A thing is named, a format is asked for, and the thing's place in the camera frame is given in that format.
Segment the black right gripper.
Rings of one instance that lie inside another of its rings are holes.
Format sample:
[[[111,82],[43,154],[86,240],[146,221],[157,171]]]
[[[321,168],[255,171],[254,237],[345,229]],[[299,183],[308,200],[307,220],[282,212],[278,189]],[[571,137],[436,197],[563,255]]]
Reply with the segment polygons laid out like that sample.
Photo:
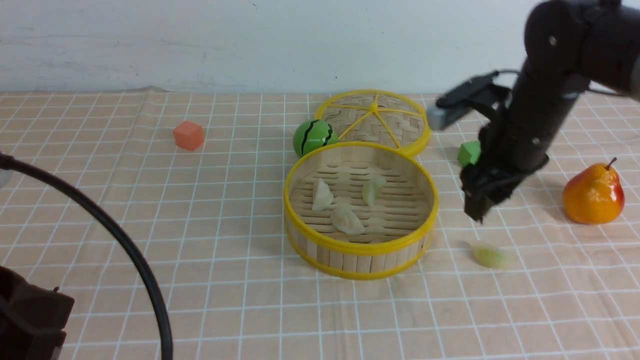
[[[492,165],[477,163],[465,166],[460,173],[464,213],[482,224],[490,210],[510,199],[525,178],[524,172],[503,171]]]

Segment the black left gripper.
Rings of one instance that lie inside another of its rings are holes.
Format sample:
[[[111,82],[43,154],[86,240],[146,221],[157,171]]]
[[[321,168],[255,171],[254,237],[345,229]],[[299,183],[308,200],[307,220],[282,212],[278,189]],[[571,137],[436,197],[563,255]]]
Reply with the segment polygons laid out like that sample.
[[[0,358],[57,360],[75,300],[30,284],[17,272],[0,269]]]

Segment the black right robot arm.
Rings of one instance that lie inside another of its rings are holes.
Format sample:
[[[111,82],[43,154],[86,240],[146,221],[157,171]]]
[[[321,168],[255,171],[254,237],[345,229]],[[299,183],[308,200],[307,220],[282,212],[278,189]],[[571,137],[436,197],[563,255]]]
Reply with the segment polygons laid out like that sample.
[[[478,133],[478,161],[460,174],[473,221],[546,166],[553,139],[590,84],[638,100],[639,16],[619,0],[544,1],[526,20],[526,60],[512,89],[494,84],[492,72],[450,92],[451,106],[489,119]]]

